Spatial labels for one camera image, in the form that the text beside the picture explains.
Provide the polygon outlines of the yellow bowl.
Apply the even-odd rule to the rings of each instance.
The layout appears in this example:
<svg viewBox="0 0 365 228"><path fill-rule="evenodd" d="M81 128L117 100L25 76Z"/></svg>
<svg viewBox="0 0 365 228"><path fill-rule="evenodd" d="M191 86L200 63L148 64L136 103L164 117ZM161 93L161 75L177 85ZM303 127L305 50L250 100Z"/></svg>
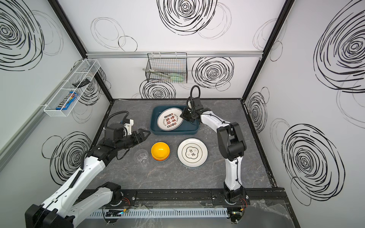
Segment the yellow bowl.
<svg viewBox="0 0 365 228"><path fill-rule="evenodd" d="M165 142L157 142L151 148L151 155L159 159L169 157L170 147Z"/></svg>

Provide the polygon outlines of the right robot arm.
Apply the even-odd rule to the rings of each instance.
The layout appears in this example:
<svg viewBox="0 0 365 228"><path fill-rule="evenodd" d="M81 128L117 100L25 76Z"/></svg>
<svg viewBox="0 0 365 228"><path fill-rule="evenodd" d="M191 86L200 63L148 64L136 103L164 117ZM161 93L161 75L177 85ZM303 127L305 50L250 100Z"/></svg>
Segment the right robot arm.
<svg viewBox="0 0 365 228"><path fill-rule="evenodd" d="M240 169L247 145L240 125L237 122L225 121L211 109L204 108L198 97L189 97L182 112L181 117L185 121L199 120L216 132L219 151L225 159L224 197L229 204L235 204L246 196Z"/></svg>

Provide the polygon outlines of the blue candy packet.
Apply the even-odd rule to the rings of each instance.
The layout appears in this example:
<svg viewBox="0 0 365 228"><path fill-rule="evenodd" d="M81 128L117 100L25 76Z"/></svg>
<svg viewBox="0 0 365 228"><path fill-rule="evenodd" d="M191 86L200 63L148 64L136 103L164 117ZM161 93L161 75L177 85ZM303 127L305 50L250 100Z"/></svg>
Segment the blue candy packet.
<svg viewBox="0 0 365 228"><path fill-rule="evenodd" d="M78 98L76 92L69 92L62 102L56 107L56 110L67 110L69 106Z"/></svg>

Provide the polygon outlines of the clear glass front left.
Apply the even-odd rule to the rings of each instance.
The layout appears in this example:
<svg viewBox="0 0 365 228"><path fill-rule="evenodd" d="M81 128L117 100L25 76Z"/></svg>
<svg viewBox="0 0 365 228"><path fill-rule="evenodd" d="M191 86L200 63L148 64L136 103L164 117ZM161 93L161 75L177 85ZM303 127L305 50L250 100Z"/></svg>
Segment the clear glass front left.
<svg viewBox="0 0 365 228"><path fill-rule="evenodd" d="M135 152L134 161L143 167L147 166L149 164L148 151L141 149Z"/></svg>

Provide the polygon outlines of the white plate green flower outline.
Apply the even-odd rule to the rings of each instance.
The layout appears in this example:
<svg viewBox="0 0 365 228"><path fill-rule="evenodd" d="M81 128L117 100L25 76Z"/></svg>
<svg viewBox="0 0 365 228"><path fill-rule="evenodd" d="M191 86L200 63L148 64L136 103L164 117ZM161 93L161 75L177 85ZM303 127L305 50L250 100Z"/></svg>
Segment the white plate green flower outline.
<svg viewBox="0 0 365 228"><path fill-rule="evenodd" d="M201 140L189 138L180 143L177 155L183 165L194 168L206 162L208 149Z"/></svg>

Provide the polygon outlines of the clear glass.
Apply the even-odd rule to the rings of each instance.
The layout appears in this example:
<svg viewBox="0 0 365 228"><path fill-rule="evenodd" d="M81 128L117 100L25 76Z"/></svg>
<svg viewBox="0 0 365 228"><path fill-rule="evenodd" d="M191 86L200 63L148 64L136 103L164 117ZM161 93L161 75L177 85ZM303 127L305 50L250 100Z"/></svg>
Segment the clear glass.
<svg viewBox="0 0 365 228"><path fill-rule="evenodd" d="M143 167L147 166L149 164L148 151L141 149L135 152L134 161Z"/></svg>
<svg viewBox="0 0 365 228"><path fill-rule="evenodd" d="M207 135L211 135L211 134L216 133L216 132L215 132L215 130L214 130L213 128L211 128L210 126L208 126L208 125L206 125L206 124L204 125L203 131L204 131L204 133L205 133L205 134L207 134Z"/></svg>
<svg viewBox="0 0 365 228"><path fill-rule="evenodd" d="M144 130L148 131L148 128L144 125L139 126L139 129L144 129Z"/></svg>

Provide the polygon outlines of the metal tongs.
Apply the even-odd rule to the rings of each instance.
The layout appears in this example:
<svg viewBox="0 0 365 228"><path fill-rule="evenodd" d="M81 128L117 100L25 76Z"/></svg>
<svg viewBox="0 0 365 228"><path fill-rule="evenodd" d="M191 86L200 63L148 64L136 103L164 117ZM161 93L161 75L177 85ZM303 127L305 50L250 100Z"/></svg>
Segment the metal tongs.
<svg viewBox="0 0 365 228"><path fill-rule="evenodd" d="M159 76L164 77L164 78L171 78L171 76L169 74L166 74L164 72L157 71L157 70L154 70L154 69L146 69L146 68L143 68L142 70L145 73L156 74L156 75L159 75Z"/></svg>

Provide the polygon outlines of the clear glass back left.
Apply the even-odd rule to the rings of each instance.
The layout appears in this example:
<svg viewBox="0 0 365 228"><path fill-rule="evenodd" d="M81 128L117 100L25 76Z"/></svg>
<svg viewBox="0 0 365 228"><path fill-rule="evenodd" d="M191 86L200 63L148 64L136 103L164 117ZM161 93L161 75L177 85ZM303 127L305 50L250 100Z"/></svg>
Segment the clear glass back left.
<svg viewBox="0 0 365 228"><path fill-rule="evenodd" d="M148 128L144 125L139 126L139 129L144 129L144 130L148 131Z"/></svg>

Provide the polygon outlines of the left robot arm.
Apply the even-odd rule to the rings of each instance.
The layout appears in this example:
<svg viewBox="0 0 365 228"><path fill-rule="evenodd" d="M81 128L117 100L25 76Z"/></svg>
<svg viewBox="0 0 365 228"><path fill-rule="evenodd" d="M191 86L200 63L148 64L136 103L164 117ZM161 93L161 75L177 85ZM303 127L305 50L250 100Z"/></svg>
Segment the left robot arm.
<svg viewBox="0 0 365 228"><path fill-rule="evenodd" d="M75 228L97 209L124 199L118 184L107 182L77 202L91 181L117 157L121 150L147 140L150 131L132 131L133 121L114 123L104 127L104 137L89 151L83 153L76 172L41 205L31 205L25 212L27 228Z"/></svg>

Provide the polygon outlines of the orange bowl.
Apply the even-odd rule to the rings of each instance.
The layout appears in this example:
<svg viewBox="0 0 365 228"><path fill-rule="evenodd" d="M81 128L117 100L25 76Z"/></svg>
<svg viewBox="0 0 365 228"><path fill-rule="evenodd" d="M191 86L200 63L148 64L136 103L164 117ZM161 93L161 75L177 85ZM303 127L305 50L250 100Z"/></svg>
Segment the orange bowl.
<svg viewBox="0 0 365 228"><path fill-rule="evenodd" d="M155 157L153 157L153 159L154 159L155 161L157 161L157 162L163 162L163 161L166 161L168 158L169 158L169 157L159 159L159 158L155 158Z"/></svg>

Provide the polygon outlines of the clear glass right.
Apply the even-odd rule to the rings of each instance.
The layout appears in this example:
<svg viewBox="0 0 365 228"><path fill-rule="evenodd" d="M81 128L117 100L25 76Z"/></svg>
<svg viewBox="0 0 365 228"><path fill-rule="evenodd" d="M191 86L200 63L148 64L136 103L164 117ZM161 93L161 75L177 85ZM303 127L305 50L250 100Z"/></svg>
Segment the clear glass right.
<svg viewBox="0 0 365 228"><path fill-rule="evenodd" d="M205 134L207 134L207 135L211 135L211 134L216 133L216 132L215 132L215 130L214 130L213 128L211 128L210 126L208 126L208 125L206 125L206 124L204 125L203 131L204 131L204 133L205 133Z"/></svg>

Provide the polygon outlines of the green item in basket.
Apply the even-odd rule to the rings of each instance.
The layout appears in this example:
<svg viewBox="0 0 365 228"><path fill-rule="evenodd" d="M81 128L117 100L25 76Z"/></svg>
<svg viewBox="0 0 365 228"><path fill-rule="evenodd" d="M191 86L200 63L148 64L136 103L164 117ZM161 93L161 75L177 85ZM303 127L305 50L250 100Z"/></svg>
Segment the green item in basket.
<svg viewBox="0 0 365 228"><path fill-rule="evenodd" d="M170 73L169 76L173 83L183 83L186 81L186 75L184 73Z"/></svg>

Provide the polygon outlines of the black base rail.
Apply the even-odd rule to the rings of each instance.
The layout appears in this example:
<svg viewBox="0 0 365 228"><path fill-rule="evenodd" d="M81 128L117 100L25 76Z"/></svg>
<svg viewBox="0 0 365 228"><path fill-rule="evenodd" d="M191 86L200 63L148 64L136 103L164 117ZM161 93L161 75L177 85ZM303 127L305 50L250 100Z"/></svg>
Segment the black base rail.
<svg viewBox="0 0 365 228"><path fill-rule="evenodd" d="M125 206L134 206L142 202L161 201L199 201L202 203L219 205L250 204L251 200L279 200L286 199L283 188L246 188L241 196L230 196L224 189L155 189L155 190L122 190Z"/></svg>

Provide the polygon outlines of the teal plastic bin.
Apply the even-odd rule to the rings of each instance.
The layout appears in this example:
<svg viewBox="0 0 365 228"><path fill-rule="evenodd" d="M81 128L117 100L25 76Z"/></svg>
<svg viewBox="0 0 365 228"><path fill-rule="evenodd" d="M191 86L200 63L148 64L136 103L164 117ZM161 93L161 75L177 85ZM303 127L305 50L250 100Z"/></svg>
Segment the teal plastic bin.
<svg viewBox="0 0 365 228"><path fill-rule="evenodd" d="M185 106L161 105L153 109L150 130L154 135L194 135L198 132L200 123L195 120L183 120L180 115Z"/></svg>

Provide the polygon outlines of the plate with red characters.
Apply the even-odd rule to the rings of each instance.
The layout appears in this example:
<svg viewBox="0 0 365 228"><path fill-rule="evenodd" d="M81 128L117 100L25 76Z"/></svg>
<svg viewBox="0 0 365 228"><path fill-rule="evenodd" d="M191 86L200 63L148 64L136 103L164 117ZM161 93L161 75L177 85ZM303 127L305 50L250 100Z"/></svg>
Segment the plate with red characters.
<svg viewBox="0 0 365 228"><path fill-rule="evenodd" d="M181 113L182 110L176 107L164 110L157 118L157 126L162 131L177 129L183 123L183 119L180 117Z"/></svg>

